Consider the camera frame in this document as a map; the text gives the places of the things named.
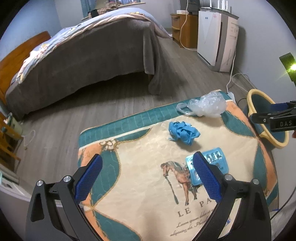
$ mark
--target gray bed skirt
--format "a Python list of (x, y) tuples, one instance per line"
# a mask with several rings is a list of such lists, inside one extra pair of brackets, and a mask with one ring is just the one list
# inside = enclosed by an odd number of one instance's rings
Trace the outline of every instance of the gray bed skirt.
[(21, 84), (14, 82), (5, 98), (8, 109), (20, 120), (84, 86), (134, 72), (153, 75), (148, 90), (160, 94), (167, 71), (153, 24), (126, 18), (95, 27), (58, 46)]

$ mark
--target wooden cabinet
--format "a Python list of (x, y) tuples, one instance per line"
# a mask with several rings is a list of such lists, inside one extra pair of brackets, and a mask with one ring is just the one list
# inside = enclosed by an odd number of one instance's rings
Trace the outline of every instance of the wooden cabinet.
[(198, 16), (187, 15), (187, 21), (182, 28), (180, 39), (181, 27), (186, 20), (185, 14), (171, 14), (172, 17), (172, 34), (173, 40), (182, 47), (180, 40), (186, 48), (197, 48), (197, 33), (198, 33)]

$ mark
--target horse illustration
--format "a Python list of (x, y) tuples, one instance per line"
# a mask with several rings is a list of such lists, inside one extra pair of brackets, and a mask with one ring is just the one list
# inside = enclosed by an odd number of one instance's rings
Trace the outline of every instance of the horse illustration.
[(194, 196), (194, 200), (197, 199), (196, 193), (197, 193), (197, 189), (200, 187), (200, 185), (193, 186), (191, 184), (190, 174), (189, 174), (189, 170), (188, 170), (187, 166), (182, 167), (178, 162), (168, 161), (168, 162), (162, 163), (160, 165), (160, 168), (163, 169), (163, 176), (165, 178), (167, 178), (168, 172), (169, 172), (169, 170), (171, 170), (175, 174), (177, 181), (180, 184), (182, 184), (183, 189), (184, 189), (184, 193), (185, 193), (185, 197), (186, 197), (185, 206), (187, 206), (189, 204), (189, 197), (188, 197), (189, 191), (192, 192), (192, 194)]

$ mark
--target mallet in horse's mouth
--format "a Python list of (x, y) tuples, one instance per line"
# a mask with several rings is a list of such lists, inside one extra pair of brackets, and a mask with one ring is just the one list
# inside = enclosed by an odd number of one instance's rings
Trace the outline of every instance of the mallet in horse's mouth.
[(174, 199), (175, 199), (176, 204), (179, 204), (178, 198), (177, 198), (177, 196), (175, 195), (175, 192), (174, 192), (174, 189), (173, 189), (173, 187), (172, 187), (172, 184), (170, 183), (170, 180), (168, 179), (167, 176), (165, 177), (165, 179), (168, 181), (168, 183), (169, 183), (169, 185), (170, 185), (170, 187), (171, 187), (171, 189), (172, 189), (172, 192), (173, 192), (173, 195), (174, 195)]

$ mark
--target blue wall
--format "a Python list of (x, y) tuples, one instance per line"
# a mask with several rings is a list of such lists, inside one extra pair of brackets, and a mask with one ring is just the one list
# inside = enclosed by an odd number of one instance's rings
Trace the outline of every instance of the blue wall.
[(30, 0), (0, 39), (0, 60), (36, 34), (48, 31), (53, 36), (61, 29), (54, 0)]

